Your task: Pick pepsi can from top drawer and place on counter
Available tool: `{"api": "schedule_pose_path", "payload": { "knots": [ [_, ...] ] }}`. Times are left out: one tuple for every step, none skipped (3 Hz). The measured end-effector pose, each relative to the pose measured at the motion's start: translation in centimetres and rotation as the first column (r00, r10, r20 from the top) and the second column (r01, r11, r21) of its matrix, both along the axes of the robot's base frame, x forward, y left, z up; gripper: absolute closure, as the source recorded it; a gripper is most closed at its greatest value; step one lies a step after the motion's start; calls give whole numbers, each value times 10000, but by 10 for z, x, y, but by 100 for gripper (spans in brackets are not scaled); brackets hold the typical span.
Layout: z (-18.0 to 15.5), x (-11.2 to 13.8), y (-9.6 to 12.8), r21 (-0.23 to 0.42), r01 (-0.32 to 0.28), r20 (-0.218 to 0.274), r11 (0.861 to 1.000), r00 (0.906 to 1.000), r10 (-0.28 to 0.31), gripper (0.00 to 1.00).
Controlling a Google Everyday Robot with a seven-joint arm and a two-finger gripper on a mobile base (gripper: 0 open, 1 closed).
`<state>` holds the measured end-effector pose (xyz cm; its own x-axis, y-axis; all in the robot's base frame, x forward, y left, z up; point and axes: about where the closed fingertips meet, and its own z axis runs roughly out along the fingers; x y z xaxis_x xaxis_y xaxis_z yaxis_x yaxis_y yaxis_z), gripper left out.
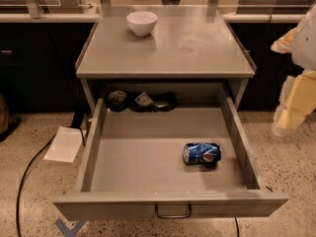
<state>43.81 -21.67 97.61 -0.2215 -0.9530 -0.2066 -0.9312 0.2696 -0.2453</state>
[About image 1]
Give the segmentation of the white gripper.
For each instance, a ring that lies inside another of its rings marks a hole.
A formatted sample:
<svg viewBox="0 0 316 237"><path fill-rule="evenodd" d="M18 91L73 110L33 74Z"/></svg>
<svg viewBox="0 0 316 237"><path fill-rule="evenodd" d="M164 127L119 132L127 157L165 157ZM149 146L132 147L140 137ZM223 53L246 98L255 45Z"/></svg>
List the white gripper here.
<svg viewBox="0 0 316 237"><path fill-rule="evenodd" d="M271 50L291 53L294 64L309 69L297 77L288 76L281 88L272 132L287 136L316 110L316 5L310 8L296 29L276 40Z"/></svg>

